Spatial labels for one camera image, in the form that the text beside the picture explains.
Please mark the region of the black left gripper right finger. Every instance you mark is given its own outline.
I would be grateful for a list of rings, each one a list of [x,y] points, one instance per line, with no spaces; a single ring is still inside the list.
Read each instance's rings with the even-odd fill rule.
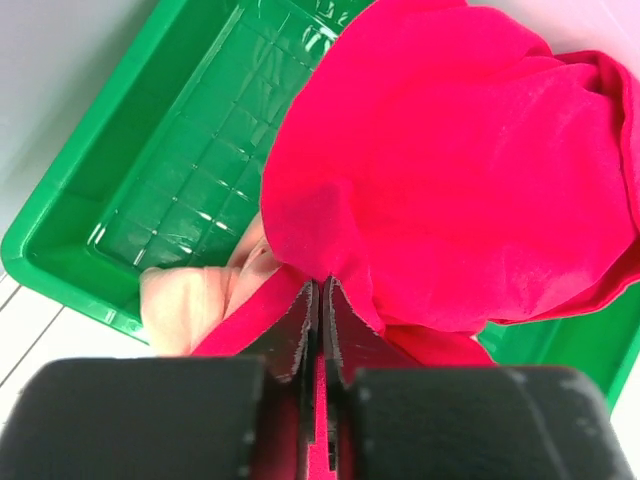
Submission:
[[[629,479],[605,400],[561,366],[428,368],[323,287],[328,462],[340,479]]]

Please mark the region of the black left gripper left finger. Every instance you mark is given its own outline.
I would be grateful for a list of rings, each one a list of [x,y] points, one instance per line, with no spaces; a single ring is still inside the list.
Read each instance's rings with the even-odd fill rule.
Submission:
[[[2,477],[308,478],[318,300],[305,284],[235,356],[46,364],[2,432]]]

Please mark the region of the crimson red t shirt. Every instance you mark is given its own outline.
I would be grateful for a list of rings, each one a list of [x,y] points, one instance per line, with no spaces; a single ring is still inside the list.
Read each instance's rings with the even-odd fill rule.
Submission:
[[[323,287],[421,366],[501,367],[476,341],[600,310],[639,279],[639,83],[597,51],[556,55],[501,12],[377,1],[294,100],[261,213],[280,268],[198,346],[240,354],[319,289],[315,438],[328,462]]]

